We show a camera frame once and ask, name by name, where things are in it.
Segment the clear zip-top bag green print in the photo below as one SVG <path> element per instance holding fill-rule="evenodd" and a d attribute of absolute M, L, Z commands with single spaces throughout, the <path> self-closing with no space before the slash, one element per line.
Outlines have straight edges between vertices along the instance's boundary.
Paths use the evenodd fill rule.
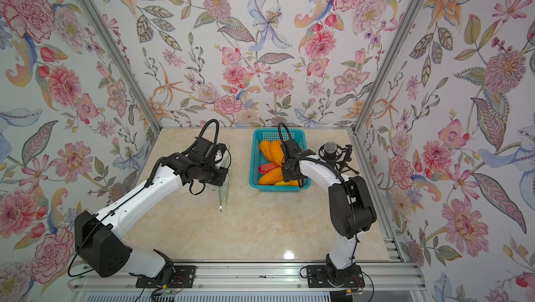
<path fill-rule="evenodd" d="M 223 180 L 223 184 L 221 186 L 217 186 L 217 194 L 219 198 L 219 209 L 220 211 L 223 211 L 224 208 L 228 205 L 228 187 L 229 187 L 229 180 L 230 180 L 230 167 L 226 168 L 227 173 L 225 175 L 225 178 Z"/>

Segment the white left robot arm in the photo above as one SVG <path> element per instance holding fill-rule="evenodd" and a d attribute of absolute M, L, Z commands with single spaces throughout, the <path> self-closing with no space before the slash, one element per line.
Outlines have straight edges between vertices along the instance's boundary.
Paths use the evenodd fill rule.
<path fill-rule="evenodd" d="M 118 272 L 144 276 L 163 286 L 175 276 L 174 261 L 158 250 L 128 246 L 123 238 L 136 222 L 169 194 L 202 186 L 224 186 L 231 157 L 223 143 L 198 138 L 184 153 L 157 160 L 149 178 L 95 214 L 83 211 L 75 219 L 75 254 L 100 277 Z"/>

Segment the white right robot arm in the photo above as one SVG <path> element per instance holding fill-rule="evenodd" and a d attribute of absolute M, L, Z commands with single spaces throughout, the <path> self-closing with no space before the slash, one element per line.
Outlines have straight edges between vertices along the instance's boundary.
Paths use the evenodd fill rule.
<path fill-rule="evenodd" d="M 282 142 L 281 149 L 286 182 L 310 179 L 327 192 L 330 220 L 338 239 L 326 256 L 326 269 L 335 275 L 345 274 L 355 263 L 359 235 L 369 231 L 377 220 L 366 181 L 349 166 L 352 145 L 341 147 L 328 142 L 316 155 L 301 150 L 295 140 L 289 139 Z"/>

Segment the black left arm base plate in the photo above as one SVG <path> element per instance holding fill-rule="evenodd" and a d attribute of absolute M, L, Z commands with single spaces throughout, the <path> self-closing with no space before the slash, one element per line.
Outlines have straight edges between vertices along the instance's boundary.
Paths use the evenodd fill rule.
<path fill-rule="evenodd" d="M 165 274 L 161 278 L 147 278 L 140 276 L 135 284 L 136 288 L 192 288 L 197 267 L 191 265 L 174 266 L 170 274 Z"/>

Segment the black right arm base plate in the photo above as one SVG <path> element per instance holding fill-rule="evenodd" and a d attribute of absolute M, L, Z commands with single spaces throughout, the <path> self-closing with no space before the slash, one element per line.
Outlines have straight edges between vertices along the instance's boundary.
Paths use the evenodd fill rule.
<path fill-rule="evenodd" d="M 305 267 L 309 288 L 358 289 L 365 288 L 364 275 L 360 266 L 352 264 L 346 269 L 336 269 L 325 265 Z"/>

